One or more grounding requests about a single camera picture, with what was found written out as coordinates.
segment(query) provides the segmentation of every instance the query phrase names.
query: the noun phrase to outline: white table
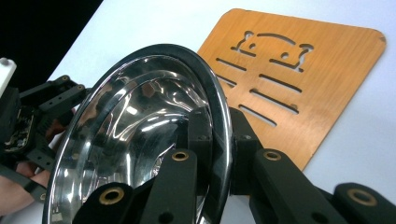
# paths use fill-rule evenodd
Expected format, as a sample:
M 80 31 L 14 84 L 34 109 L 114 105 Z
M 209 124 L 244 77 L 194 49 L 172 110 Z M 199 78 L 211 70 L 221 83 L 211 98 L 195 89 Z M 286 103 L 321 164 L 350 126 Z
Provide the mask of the white table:
M 114 63 L 152 44 L 194 51 L 216 22 L 239 7 L 267 13 L 374 28 L 387 48 L 304 170 L 314 185 L 333 192 L 357 182 L 396 203 L 396 1 L 131 1 L 105 0 L 50 79 L 70 75 L 91 87 Z M 34 203 L 3 223 L 41 223 Z M 222 223 L 254 223 L 246 197 L 231 197 Z

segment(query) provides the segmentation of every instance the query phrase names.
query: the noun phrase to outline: reflective metal bowl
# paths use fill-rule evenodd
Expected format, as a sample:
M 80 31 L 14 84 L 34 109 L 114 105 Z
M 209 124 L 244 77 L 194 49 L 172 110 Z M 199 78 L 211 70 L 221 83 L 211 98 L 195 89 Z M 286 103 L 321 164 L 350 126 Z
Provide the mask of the reflective metal bowl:
M 232 147 L 224 94 L 194 52 L 156 45 L 114 65 L 79 107 L 52 172 L 43 223 L 72 223 L 90 194 L 106 183 L 136 188 L 150 180 L 198 107 L 206 107 L 211 120 L 213 158 L 207 194 L 197 200 L 197 221 L 219 222 Z

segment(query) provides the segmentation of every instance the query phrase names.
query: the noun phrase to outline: wooden board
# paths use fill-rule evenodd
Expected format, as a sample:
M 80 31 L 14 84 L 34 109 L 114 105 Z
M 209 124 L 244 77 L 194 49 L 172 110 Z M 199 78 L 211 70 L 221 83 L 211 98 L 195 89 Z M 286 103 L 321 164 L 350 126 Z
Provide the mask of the wooden board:
M 198 53 L 264 147 L 304 169 L 385 46 L 373 29 L 233 9 Z

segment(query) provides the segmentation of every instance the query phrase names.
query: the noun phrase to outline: cut-out slot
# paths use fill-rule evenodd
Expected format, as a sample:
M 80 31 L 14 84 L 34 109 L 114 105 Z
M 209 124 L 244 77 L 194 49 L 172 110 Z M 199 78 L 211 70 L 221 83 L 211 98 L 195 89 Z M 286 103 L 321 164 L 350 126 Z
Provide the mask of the cut-out slot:
M 282 102 L 278 101 L 277 99 L 274 99 L 274 98 L 272 98 L 270 96 L 267 96 L 267 95 L 255 90 L 255 89 L 252 89 L 249 92 L 251 94 L 259 97 L 260 99 L 263 99 L 263 100 L 265 100 L 265 101 L 267 101 L 269 103 L 272 103 L 274 105 L 280 106 L 283 109 L 286 109 L 287 111 L 289 111 L 290 113 L 292 113 L 294 115 L 299 114 L 299 111 L 297 110 L 297 108 L 295 108 L 295 107 L 293 107 L 291 105 L 287 105 L 285 103 L 282 103 Z
M 274 78 L 274 77 L 268 77 L 267 75 L 264 75 L 264 74 L 259 74 L 259 77 L 262 78 L 262 79 L 265 80 L 265 81 L 269 81 L 269 82 L 274 83 L 274 84 L 276 84 L 276 85 L 280 85 L 280 86 L 282 86 L 282 87 L 285 87 L 285 88 L 287 88 L 288 90 L 296 91 L 296 92 L 298 92 L 298 93 L 302 93 L 302 92 L 303 92 L 300 88 L 295 87 L 295 86 L 293 86 L 293 85 L 290 85 L 290 84 L 287 83 L 287 82 L 278 80 L 278 79 L 276 79 L 276 78 Z
M 220 76 L 218 74 L 216 74 L 216 76 L 218 77 L 218 79 L 220 81 L 227 83 L 227 85 L 230 86 L 231 88 L 234 88 L 236 86 L 236 82 L 234 82 L 234 81 L 232 81 L 232 80 L 230 80 L 230 79 L 228 79 L 226 77 L 222 77 L 222 76 Z
M 268 119 L 268 118 L 265 117 L 264 115 L 262 115 L 262 114 L 260 114 L 260 113 L 258 113 L 258 112 L 256 112 L 256 111 L 250 109 L 249 107 L 247 107 L 247 106 L 245 106 L 245 105 L 239 105 L 239 108 L 240 108 L 241 110 L 243 110 L 243 111 L 248 112 L 250 115 L 254 116 L 255 118 L 257 118 L 257 119 L 259 119 L 259 120 L 261 120 L 261 121 L 263 121 L 263 122 L 269 124 L 269 125 L 270 125 L 271 127 L 273 127 L 273 128 L 275 128 L 276 125 L 277 125 L 273 120 Z
M 242 67 L 242 66 L 239 66 L 238 64 L 230 63 L 230 62 L 228 62 L 228 61 L 222 60 L 221 58 L 217 58 L 216 61 L 218 61 L 218 62 L 220 62 L 220 63 L 224 63 L 224 64 L 226 64 L 226 65 L 228 65 L 228 66 L 231 66 L 231 67 L 233 67 L 233 68 L 236 68 L 236 69 L 241 70 L 241 71 L 244 71 L 244 72 L 247 71 L 246 68 L 244 68 L 244 67 Z
M 246 51 L 246 50 L 242 50 L 241 49 L 241 45 L 244 44 L 249 38 L 251 38 L 252 36 L 254 36 L 254 33 L 251 31 L 245 31 L 245 35 L 244 35 L 244 39 L 242 39 L 241 41 L 238 42 L 238 44 L 236 45 L 236 47 L 231 47 L 231 50 L 235 50 L 237 52 L 243 53 L 247 56 L 250 57 L 256 57 L 255 53 Z M 256 48 L 256 44 L 252 43 L 248 46 L 249 49 L 255 49 Z
M 281 39 L 283 41 L 286 41 L 286 42 L 288 42 L 291 45 L 296 45 L 296 42 L 294 42 L 292 39 L 290 39 L 290 38 L 288 38 L 286 36 L 283 36 L 283 35 L 279 35 L 279 34 L 263 33 L 263 34 L 257 34 L 257 36 L 258 37 L 260 37 L 260 36 L 274 37 L 274 38 L 278 38 L 278 39 Z
M 295 72 L 302 73 L 304 71 L 304 69 L 301 68 L 301 66 L 302 66 L 302 64 L 305 61 L 305 54 L 311 52 L 314 49 L 314 47 L 312 45 L 310 45 L 310 44 L 301 44 L 299 47 L 302 49 L 302 51 L 299 54 L 299 59 L 298 59 L 299 61 L 296 62 L 296 64 L 285 63 L 285 62 L 282 62 L 282 61 L 277 60 L 277 59 L 270 59 L 270 63 L 275 63 L 275 64 L 278 64 L 278 65 L 281 65 L 281 66 L 285 66 L 285 67 L 287 67 L 287 68 L 289 68 L 291 70 L 294 70 Z M 284 53 L 282 53 L 280 55 L 280 58 L 283 59 L 283 60 L 284 59 L 288 59 L 289 58 L 289 54 L 287 52 L 284 52 Z

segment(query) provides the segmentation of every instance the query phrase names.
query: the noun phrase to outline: human hand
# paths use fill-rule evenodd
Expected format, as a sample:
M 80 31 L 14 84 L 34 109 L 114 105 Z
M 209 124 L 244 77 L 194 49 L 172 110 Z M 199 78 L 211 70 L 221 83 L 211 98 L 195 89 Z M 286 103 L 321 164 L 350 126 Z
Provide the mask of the human hand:
M 53 121 L 46 133 L 47 141 L 51 142 L 56 134 L 62 133 L 64 130 L 65 127 L 62 126 L 58 120 Z M 47 187 L 50 179 L 50 172 L 45 170 L 35 174 L 36 169 L 36 164 L 25 161 L 18 164 L 16 171 L 26 177 L 31 178 L 36 183 Z M 23 187 L 12 180 L 0 176 L 0 217 L 19 211 L 33 201 L 33 197 L 26 190 L 24 190 Z

